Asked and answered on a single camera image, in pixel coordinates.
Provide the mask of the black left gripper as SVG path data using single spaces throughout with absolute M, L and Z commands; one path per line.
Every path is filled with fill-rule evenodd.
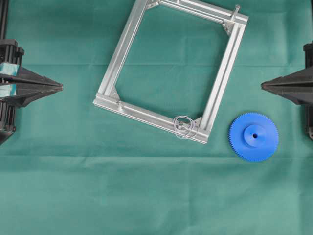
M 16 40 L 0 41 L 0 131 L 15 132 L 16 107 L 26 107 L 29 103 L 63 90 L 63 85 L 45 76 L 41 76 L 21 67 L 24 49 Z M 17 86 L 8 76 L 15 76 L 18 82 L 40 84 L 44 86 Z M 12 98 L 12 105 L 5 98 Z

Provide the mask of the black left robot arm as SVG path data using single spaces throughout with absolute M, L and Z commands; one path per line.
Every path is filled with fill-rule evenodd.
M 60 92 L 63 85 L 22 67 L 24 49 L 6 39 L 9 1 L 0 2 L 0 142 L 16 131 L 16 109 Z

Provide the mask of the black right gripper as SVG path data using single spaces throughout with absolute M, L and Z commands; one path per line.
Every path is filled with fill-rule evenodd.
M 313 43 L 303 46 L 305 69 L 261 84 L 262 90 L 305 105 L 306 133 L 313 139 Z

